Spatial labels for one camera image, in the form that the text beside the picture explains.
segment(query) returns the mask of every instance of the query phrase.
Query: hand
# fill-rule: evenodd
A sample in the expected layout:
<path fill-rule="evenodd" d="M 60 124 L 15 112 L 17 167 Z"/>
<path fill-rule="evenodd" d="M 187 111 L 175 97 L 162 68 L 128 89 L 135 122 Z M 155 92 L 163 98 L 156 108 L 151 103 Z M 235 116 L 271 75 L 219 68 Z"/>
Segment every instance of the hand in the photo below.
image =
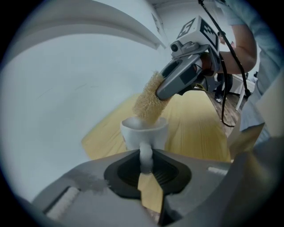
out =
<path fill-rule="evenodd" d="M 210 70 L 212 66 L 212 61 L 208 52 L 204 52 L 201 54 L 200 59 L 202 61 L 202 69 Z"/>

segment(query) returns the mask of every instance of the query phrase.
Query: wooden table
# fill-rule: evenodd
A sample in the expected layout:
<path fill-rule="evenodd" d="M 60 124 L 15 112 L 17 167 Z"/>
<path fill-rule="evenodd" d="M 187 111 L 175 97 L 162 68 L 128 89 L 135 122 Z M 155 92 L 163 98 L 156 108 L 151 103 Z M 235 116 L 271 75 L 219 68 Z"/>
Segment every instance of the wooden table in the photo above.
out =
<path fill-rule="evenodd" d="M 139 94 L 124 101 L 98 123 L 83 139 L 82 145 L 91 159 L 126 151 L 120 122 L 134 116 L 132 107 Z M 227 137 L 211 101 L 203 91 L 174 95 L 162 113 L 169 122 L 166 151 L 200 159 L 230 161 Z M 160 212 L 162 189 L 153 175 L 140 175 L 138 189 L 142 204 Z"/>

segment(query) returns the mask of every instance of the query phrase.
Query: light blue shirt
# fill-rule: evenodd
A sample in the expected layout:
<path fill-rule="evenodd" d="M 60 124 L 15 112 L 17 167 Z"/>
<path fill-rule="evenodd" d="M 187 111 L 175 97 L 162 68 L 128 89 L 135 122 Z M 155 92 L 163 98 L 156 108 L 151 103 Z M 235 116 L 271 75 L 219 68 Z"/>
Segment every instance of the light blue shirt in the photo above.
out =
<path fill-rule="evenodd" d="M 226 0 L 226 3 L 216 0 L 215 2 L 227 18 L 228 25 L 246 24 L 249 27 L 261 49 L 258 80 L 254 92 L 241 112 L 240 131 L 243 131 L 248 127 L 264 123 L 255 104 L 278 76 L 284 63 L 283 49 L 269 26 L 249 3 L 244 0 Z M 264 127 L 257 142 L 267 140 L 269 137 L 267 128 Z"/>

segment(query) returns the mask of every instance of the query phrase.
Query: black cable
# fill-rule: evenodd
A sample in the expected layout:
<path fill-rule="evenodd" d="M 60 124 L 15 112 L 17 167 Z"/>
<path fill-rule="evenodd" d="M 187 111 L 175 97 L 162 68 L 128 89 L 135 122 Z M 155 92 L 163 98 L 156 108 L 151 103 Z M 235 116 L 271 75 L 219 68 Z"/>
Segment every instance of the black cable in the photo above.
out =
<path fill-rule="evenodd" d="M 198 3 L 204 8 L 205 12 L 208 14 L 208 16 L 211 18 L 212 22 L 214 23 L 214 25 L 216 26 L 216 28 L 218 29 L 218 31 L 220 32 L 220 34 L 222 35 L 223 39 L 225 40 L 228 48 L 230 49 L 230 52 L 233 56 L 233 58 L 235 59 L 238 67 L 240 68 L 241 70 L 241 75 L 243 77 L 243 82 L 244 82 L 244 87 L 245 87 L 245 95 L 247 97 L 250 96 L 250 91 L 247 87 L 247 81 L 246 81 L 246 78 L 245 78 L 245 71 L 244 71 L 244 68 L 243 66 L 241 65 L 241 62 L 239 61 L 234 49 L 232 48 L 230 42 L 228 41 L 228 39 L 226 38 L 225 34 L 223 33 L 223 31 L 221 30 L 221 28 L 219 27 L 219 25 L 217 24 L 217 22 L 215 21 L 215 19 L 211 16 L 211 14 L 209 13 L 209 11 L 207 10 L 207 8 L 205 7 L 205 5 L 203 4 L 203 0 L 198 0 Z"/>
<path fill-rule="evenodd" d="M 221 114 L 221 121 L 225 126 L 228 127 L 235 127 L 234 125 L 229 125 L 227 123 L 224 122 L 224 110 L 225 110 L 225 102 L 226 102 L 226 97 L 227 97 L 227 93 L 228 93 L 228 74 L 227 74 L 227 68 L 224 62 L 224 59 L 222 57 L 222 55 L 219 55 L 220 59 L 221 59 L 221 65 L 223 67 L 223 73 L 224 73 L 224 79 L 225 79 L 225 90 L 224 90 L 224 97 L 223 97 L 223 102 L 222 102 L 222 114 Z"/>
<path fill-rule="evenodd" d="M 198 66 L 201 70 L 203 70 L 202 67 L 200 67 L 199 65 L 197 65 L 197 64 L 193 64 L 193 65 L 194 65 L 194 66 Z"/>

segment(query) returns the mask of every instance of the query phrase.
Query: sponge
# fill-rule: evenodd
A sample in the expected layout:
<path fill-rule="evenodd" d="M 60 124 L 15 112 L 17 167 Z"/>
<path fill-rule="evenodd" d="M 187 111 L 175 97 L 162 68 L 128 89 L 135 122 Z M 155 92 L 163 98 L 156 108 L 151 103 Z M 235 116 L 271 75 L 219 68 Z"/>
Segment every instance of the sponge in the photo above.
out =
<path fill-rule="evenodd" d="M 160 100 L 156 96 L 156 90 L 163 81 L 164 77 L 162 74 L 154 72 L 133 107 L 134 114 L 145 120 L 149 125 L 155 124 L 171 99 Z"/>

